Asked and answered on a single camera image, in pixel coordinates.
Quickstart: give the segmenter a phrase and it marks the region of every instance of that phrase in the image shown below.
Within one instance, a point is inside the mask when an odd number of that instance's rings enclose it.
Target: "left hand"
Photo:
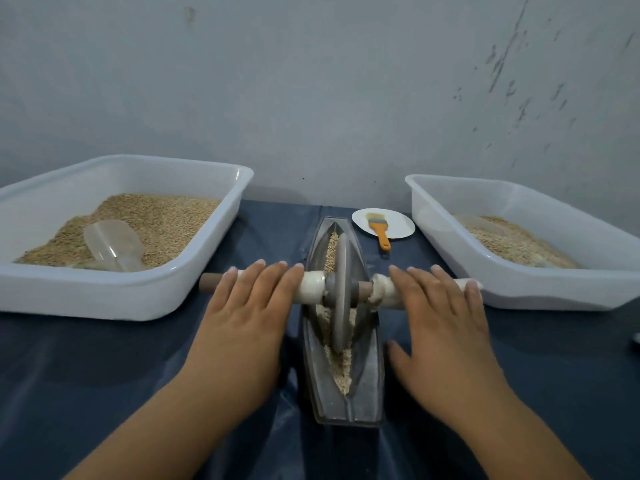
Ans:
[[[193,340],[180,381],[235,426],[275,386],[280,345],[304,267],[257,261],[224,274]]]

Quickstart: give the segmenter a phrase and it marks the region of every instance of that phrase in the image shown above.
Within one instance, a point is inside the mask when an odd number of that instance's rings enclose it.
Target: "white plastic tray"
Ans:
[[[236,218],[250,168],[142,155],[112,155],[0,189],[0,310],[146,321],[187,296]],[[71,217],[119,193],[222,200],[176,259],[139,273],[13,264]]]
[[[409,175],[414,222],[459,278],[498,308],[610,310],[640,296],[640,239],[563,202],[501,180]],[[499,216],[586,269],[521,266],[487,250],[453,214]]]

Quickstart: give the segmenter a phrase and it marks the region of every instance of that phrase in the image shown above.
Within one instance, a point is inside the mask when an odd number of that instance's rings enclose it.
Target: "paper plate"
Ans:
[[[409,237],[415,232],[415,224],[413,221],[395,210],[389,209],[360,209],[356,210],[351,218],[353,222],[361,228],[363,231],[377,236],[373,229],[369,227],[369,220],[367,214],[382,214],[385,220],[389,224],[387,229],[387,237],[389,239],[402,239],[403,237]]]

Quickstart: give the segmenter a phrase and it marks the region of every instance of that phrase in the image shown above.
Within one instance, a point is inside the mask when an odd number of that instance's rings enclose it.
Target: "blue plastic sheet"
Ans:
[[[302,262],[322,216],[352,209],[243,201],[206,271]],[[418,231],[392,243],[359,232],[372,273],[444,265]],[[209,297],[194,289],[153,322],[0,313],[0,478],[57,479],[180,370]],[[268,402],[199,471],[200,479],[483,478],[460,438],[416,405],[387,367],[382,428],[318,425],[305,395],[297,306]],[[494,350],[510,384],[596,479],[637,478],[640,301],[607,314],[488,308]],[[410,349],[402,312],[380,311],[385,339]]]

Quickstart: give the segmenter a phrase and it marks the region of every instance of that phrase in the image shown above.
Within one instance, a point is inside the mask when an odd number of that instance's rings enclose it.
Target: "forearm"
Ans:
[[[237,420],[181,379],[158,391],[66,480],[192,478]]]
[[[460,436],[492,480],[589,478],[544,421],[514,394],[484,404]]]

